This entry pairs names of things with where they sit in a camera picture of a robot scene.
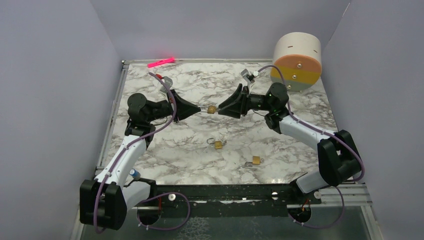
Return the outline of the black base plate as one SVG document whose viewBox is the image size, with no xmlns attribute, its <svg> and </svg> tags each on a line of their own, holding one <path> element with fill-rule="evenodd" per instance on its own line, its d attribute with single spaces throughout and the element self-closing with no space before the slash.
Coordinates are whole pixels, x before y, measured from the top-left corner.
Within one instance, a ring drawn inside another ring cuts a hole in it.
<svg viewBox="0 0 424 240">
<path fill-rule="evenodd" d="M 157 185 L 159 199 L 136 204 L 133 209 L 149 217 L 222 218 L 287 217 L 288 209 L 319 205 L 314 193 L 296 193 L 290 184 Z"/>
</svg>

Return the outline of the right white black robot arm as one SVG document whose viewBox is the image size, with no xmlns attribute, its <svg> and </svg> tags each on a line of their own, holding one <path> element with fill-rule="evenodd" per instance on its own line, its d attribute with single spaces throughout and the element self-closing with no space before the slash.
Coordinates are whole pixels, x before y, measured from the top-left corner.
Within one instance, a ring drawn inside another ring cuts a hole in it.
<svg viewBox="0 0 424 240">
<path fill-rule="evenodd" d="M 289 199 L 300 204 L 310 192 L 347 181 L 362 172 L 360 156 L 351 134 L 346 130 L 330 133 L 302 121 L 288 108 L 286 86 L 275 82 L 266 94 L 250 93 L 247 86 L 236 91 L 218 106 L 218 114 L 239 119 L 248 111 L 266 111 L 264 119 L 269 129 L 295 138 L 317 152 L 318 170 L 308 172 L 294 181 L 288 190 Z"/>
</svg>

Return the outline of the blue capacitor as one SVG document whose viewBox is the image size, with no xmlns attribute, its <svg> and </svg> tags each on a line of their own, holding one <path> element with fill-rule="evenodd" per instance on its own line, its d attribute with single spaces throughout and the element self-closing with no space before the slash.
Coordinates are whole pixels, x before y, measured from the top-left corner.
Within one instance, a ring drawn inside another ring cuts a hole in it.
<svg viewBox="0 0 424 240">
<path fill-rule="evenodd" d="M 134 169 L 134 168 L 132 168 L 132 169 L 129 171 L 129 175 L 130 175 L 133 179 L 137 179 L 137 178 L 139 178 L 139 177 L 140 177 L 140 173 L 139 173 L 136 169 Z"/>
</svg>

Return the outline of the pink marker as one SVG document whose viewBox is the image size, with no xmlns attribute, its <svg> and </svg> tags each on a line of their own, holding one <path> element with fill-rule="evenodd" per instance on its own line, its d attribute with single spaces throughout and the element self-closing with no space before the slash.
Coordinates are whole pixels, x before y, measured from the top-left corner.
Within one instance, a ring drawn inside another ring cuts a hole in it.
<svg viewBox="0 0 424 240">
<path fill-rule="evenodd" d="M 155 62 L 151 62 L 151 63 L 148 63 L 147 64 L 147 67 L 150 69 L 150 68 L 155 68 L 155 67 L 158 67 L 158 66 L 162 66 L 162 65 L 165 65 L 165 64 L 171 64 L 171 63 L 174 63 L 175 62 L 175 58 L 174 57 L 170 57 L 170 58 L 166 58 L 166 59 L 161 59 L 161 60 L 157 60 L 157 61 L 155 61 Z"/>
</svg>

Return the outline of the brass padlock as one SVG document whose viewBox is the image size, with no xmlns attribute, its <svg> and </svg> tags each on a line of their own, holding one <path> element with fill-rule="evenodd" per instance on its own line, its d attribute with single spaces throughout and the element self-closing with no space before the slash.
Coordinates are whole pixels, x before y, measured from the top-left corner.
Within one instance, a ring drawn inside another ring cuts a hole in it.
<svg viewBox="0 0 424 240">
<path fill-rule="evenodd" d="M 259 166 L 263 161 L 264 161 L 263 158 L 259 156 L 253 156 L 251 161 L 245 162 L 245 166 L 247 167 Z"/>
<path fill-rule="evenodd" d="M 222 149 L 227 144 L 227 141 L 226 140 L 217 140 L 217 139 L 211 137 L 211 138 L 208 138 L 206 140 L 206 143 L 208 145 L 212 145 L 215 150 L 219 150 L 219 149 Z"/>
<path fill-rule="evenodd" d="M 215 114 L 218 111 L 218 108 L 214 105 L 209 105 L 209 106 L 199 106 L 200 111 L 207 113 L 207 114 Z"/>
</svg>

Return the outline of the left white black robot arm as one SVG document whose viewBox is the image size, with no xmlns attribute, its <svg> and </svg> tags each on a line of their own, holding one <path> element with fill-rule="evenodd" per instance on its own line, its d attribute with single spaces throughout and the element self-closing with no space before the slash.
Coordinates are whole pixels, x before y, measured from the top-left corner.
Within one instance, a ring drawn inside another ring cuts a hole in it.
<svg viewBox="0 0 424 240">
<path fill-rule="evenodd" d="M 201 111 L 199 106 L 184 100 L 173 89 L 166 96 L 166 100 L 159 102 L 147 100 L 142 93 L 128 98 L 129 119 L 118 152 L 93 180 L 86 179 L 80 185 L 79 220 L 82 224 L 118 230 L 127 212 L 138 203 L 149 206 L 157 200 L 155 181 L 136 177 L 126 184 L 136 161 L 159 132 L 152 122 L 170 117 L 164 125 L 167 127 Z"/>
</svg>

